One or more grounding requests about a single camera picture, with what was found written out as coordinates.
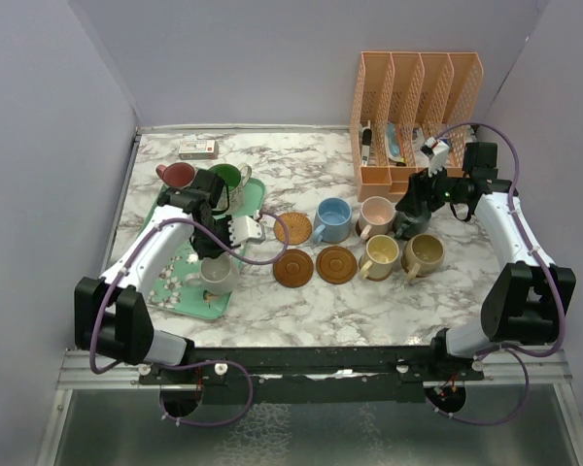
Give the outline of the grey mug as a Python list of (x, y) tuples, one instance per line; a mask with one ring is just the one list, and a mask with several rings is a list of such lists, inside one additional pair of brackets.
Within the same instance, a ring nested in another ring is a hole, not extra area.
[(425, 212), (420, 216), (409, 216), (404, 212), (397, 212), (392, 223), (394, 237), (408, 241), (419, 234), (425, 233), (429, 228), (430, 218), (431, 214), (429, 212)]

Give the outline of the red floral mug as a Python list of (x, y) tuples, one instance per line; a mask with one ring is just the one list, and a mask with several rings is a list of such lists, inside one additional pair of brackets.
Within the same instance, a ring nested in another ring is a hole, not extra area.
[(155, 168), (158, 177), (169, 187), (185, 188), (191, 184), (196, 169), (186, 162), (176, 162), (170, 165), (159, 164)]

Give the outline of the green floral mug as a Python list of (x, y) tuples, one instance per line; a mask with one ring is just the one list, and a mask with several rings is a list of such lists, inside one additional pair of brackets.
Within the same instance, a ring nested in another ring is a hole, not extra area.
[(244, 187), (252, 175), (252, 167), (246, 163), (238, 166), (217, 164), (211, 167), (210, 171), (218, 175), (225, 183), (216, 213), (235, 214), (244, 204)]

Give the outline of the pink mug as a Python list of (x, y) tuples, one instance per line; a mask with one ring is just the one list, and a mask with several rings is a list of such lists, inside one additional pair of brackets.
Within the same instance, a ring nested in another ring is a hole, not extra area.
[(377, 235), (386, 235), (395, 216), (394, 204), (379, 196), (367, 198), (360, 206), (357, 233), (362, 241)]

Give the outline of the tan mug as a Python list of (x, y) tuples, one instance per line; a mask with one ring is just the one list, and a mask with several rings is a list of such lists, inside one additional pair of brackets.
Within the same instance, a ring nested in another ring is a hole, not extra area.
[(419, 234), (411, 238), (404, 248), (401, 267), (409, 282), (424, 278), (438, 271), (443, 265), (445, 249), (443, 243), (431, 234)]

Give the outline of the yellow mug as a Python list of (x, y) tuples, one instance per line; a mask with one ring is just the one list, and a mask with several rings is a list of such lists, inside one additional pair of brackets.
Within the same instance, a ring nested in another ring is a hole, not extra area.
[(376, 235), (368, 239), (359, 261), (359, 278), (379, 282), (393, 271), (399, 257), (399, 246), (387, 235)]

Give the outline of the white cream mug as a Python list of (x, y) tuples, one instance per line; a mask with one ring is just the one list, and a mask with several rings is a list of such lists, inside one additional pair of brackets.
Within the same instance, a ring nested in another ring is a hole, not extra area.
[(234, 261), (227, 255), (204, 258), (195, 273), (185, 276), (185, 284), (191, 287), (201, 286), (214, 295), (232, 292), (238, 284), (240, 271)]

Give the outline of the blue mug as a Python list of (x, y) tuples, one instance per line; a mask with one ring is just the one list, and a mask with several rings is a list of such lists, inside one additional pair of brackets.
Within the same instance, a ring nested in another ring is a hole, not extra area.
[(326, 242), (339, 244), (345, 241), (351, 233), (352, 209), (341, 198), (330, 197), (323, 200), (314, 218), (314, 243)]

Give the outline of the woven rattan coaster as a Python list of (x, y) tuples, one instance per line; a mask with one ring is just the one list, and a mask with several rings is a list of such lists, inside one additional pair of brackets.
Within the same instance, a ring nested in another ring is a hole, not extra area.
[(281, 214), (280, 219), (288, 228), (290, 246), (300, 245), (312, 235), (313, 226), (306, 214), (287, 212)]

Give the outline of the brown ringed wooden coaster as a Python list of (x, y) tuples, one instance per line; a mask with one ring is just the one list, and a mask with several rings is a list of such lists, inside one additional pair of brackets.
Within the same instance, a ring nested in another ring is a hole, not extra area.
[(311, 256), (299, 249), (287, 249), (273, 264), (273, 275), (282, 286), (296, 288), (306, 285), (312, 278), (314, 263)]

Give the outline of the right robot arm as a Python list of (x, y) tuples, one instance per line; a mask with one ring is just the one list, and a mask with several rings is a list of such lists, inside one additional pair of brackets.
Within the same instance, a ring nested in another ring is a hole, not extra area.
[(532, 346), (546, 345), (542, 357), (558, 351), (576, 277), (571, 269), (558, 266), (535, 239), (522, 213), (516, 182), (498, 178), (497, 145), (467, 144), (461, 177), (447, 172), (449, 147), (444, 141), (428, 138), (421, 151), (429, 165), (410, 176), (407, 191), (395, 206), (398, 216), (426, 223), (443, 206), (466, 206), (465, 219), (476, 218), (485, 228), (501, 269), (479, 319), (446, 330), (445, 347), (428, 354), (429, 372), (448, 380), (461, 370), (462, 358), (499, 349), (536, 356)]

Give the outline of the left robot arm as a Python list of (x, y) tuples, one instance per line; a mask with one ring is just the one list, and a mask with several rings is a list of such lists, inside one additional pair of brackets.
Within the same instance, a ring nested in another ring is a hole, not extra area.
[(74, 292), (75, 343), (89, 351), (91, 371), (103, 374), (124, 362), (161, 365), (170, 381), (194, 374), (194, 342), (156, 330), (146, 298), (162, 267), (185, 242), (200, 260), (230, 247), (230, 217), (216, 218), (228, 188), (215, 173), (200, 170), (186, 187), (159, 194), (150, 222), (125, 255), (98, 279), (84, 277)]

